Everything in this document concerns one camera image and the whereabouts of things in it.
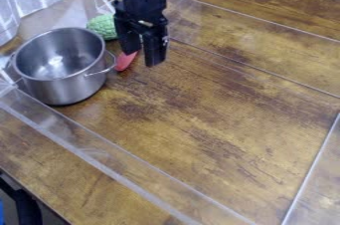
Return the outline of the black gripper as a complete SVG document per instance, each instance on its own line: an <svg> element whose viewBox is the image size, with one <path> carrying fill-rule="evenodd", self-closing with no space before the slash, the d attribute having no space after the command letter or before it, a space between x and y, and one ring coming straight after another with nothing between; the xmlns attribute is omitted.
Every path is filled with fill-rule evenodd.
<svg viewBox="0 0 340 225"><path fill-rule="evenodd" d="M115 24L123 52L129 55L141 49L144 39L145 64L156 66L167 58L169 36L164 16L167 0L116 0Z"/></svg>

